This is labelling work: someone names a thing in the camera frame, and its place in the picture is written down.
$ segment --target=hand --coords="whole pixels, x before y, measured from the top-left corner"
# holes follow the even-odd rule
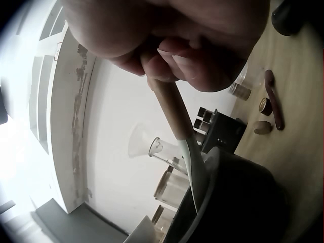
[[[218,91],[260,38],[269,0],[62,0],[74,37],[137,75]],[[140,55],[150,58],[140,62]]]

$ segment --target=white wall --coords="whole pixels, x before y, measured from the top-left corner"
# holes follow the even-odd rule
[[[192,122],[199,107],[217,108],[230,115],[235,97],[226,90],[202,93],[188,83],[178,87]],[[142,156],[129,159],[131,128],[146,121],[160,130],[161,139],[176,144],[162,110],[147,85],[137,77],[106,60],[96,59],[87,97],[83,139],[86,143],[89,205],[128,232],[145,215],[152,218],[160,204],[153,197],[167,165]]]

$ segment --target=fingernail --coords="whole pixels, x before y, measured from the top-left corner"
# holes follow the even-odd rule
[[[161,51],[160,49],[157,49],[157,52],[160,53],[160,55],[165,55],[165,56],[172,56],[172,52],[166,52],[166,51]]]
[[[197,77],[195,64],[192,60],[186,57],[176,56],[176,55],[173,55],[172,58],[187,79],[188,78],[194,79]]]
[[[192,61],[189,58],[176,55],[173,55],[172,58],[178,65],[192,65]]]
[[[157,79],[157,80],[164,81],[164,82],[170,80],[170,77],[164,77],[164,76],[150,76],[150,78]]]

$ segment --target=black cap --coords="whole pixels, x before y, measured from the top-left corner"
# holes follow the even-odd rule
[[[212,112],[206,112],[206,114],[205,114],[205,116],[203,117],[203,121],[204,122],[207,122],[207,123],[209,123],[210,122],[210,119],[211,119],[211,117],[212,117]]]
[[[199,111],[198,111],[198,115],[197,115],[197,116],[199,116],[199,117],[203,117],[203,115],[204,115],[205,111],[206,111],[206,109],[205,109],[205,108],[202,108],[202,107],[200,107],[200,108],[199,108]]]
[[[196,120],[195,120],[195,123],[193,124],[193,127],[199,129],[199,126],[200,126],[201,123],[202,123],[201,120],[196,119]]]

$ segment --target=finger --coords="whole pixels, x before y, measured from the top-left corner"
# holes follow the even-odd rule
[[[178,79],[173,75],[169,65],[157,51],[141,54],[141,63],[147,77],[164,82],[175,82]]]
[[[131,72],[138,76],[143,76],[145,74],[139,58],[135,56],[133,52],[122,55],[120,57],[110,58],[109,60],[125,71]]]
[[[219,91],[227,88],[233,81],[217,62],[221,58],[212,57],[203,49],[188,48],[179,51],[172,58],[188,83],[199,91]]]
[[[180,38],[166,38],[163,40],[158,48],[161,57],[166,61],[172,70],[172,73],[181,80],[185,80],[183,72],[179,69],[177,63],[172,58],[176,53],[189,48],[188,41]]]

